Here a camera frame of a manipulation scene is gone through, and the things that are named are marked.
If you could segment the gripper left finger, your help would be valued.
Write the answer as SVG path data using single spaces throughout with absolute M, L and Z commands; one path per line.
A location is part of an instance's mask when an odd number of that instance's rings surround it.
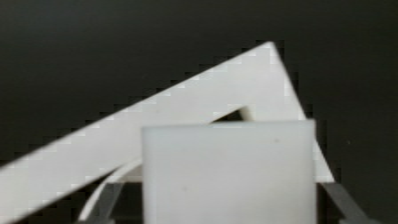
M 108 183 L 89 216 L 73 224 L 142 224 L 142 184 Z

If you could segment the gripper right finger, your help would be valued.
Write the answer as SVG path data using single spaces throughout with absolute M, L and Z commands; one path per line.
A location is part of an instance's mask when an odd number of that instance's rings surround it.
M 364 213 L 344 186 L 337 182 L 318 184 L 318 222 L 320 224 L 380 224 Z M 328 205 L 334 205 L 343 215 L 337 222 L 330 223 Z

